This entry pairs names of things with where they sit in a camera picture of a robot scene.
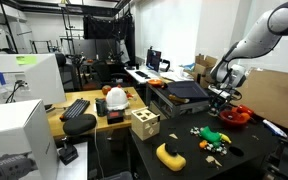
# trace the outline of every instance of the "cardboard box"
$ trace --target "cardboard box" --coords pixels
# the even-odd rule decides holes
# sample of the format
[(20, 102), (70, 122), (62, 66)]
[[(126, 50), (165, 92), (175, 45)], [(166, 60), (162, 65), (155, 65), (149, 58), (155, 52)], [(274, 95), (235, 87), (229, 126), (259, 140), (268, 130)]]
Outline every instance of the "cardboard box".
[(288, 73), (253, 68), (234, 105), (243, 104), (273, 123), (288, 128)]
[(0, 158), (2, 179), (24, 167), (30, 169), (21, 180), (56, 179), (59, 161), (41, 100), (0, 105)]
[(188, 72), (194, 77), (194, 80), (198, 82), (201, 87), (207, 88), (214, 80), (211, 78), (211, 70), (216, 65), (217, 59), (211, 56), (199, 54), (195, 56), (195, 66), (192, 72)]
[(143, 141), (160, 132), (160, 117), (147, 108), (132, 111), (132, 130)]

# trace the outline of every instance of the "green sticker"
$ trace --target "green sticker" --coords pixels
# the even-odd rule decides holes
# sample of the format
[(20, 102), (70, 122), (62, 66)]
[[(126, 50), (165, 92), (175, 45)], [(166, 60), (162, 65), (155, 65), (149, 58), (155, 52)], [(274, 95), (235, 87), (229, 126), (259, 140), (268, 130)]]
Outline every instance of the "green sticker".
[(36, 56), (16, 56), (16, 63), (19, 65), (36, 64)]

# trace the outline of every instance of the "keyboard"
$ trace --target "keyboard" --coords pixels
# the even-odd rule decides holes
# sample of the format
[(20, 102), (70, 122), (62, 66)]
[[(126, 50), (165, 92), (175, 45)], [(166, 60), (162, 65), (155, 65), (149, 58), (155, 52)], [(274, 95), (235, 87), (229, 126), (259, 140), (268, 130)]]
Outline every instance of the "keyboard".
[(67, 121), (78, 115), (83, 114), (90, 104), (90, 101), (76, 99), (75, 102), (70, 107), (68, 107), (68, 109), (60, 116), (60, 120)]
[(143, 73), (142, 71), (135, 71), (135, 73), (141, 77), (147, 77), (148, 75)]

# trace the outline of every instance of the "wooden cube with holes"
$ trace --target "wooden cube with holes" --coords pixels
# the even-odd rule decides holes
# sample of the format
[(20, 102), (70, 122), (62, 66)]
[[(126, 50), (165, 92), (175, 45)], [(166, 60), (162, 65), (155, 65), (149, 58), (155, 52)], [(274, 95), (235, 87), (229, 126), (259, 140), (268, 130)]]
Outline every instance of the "wooden cube with holes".
[(132, 111), (132, 130), (143, 141), (160, 132), (160, 115), (147, 108)]

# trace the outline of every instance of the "white helmet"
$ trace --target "white helmet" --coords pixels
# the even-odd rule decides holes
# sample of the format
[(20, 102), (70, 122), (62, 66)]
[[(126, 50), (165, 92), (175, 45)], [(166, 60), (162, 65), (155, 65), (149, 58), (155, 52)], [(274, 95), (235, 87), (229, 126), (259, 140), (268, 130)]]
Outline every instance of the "white helmet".
[(106, 96), (108, 110), (123, 110), (129, 106), (126, 93), (123, 89), (114, 87)]

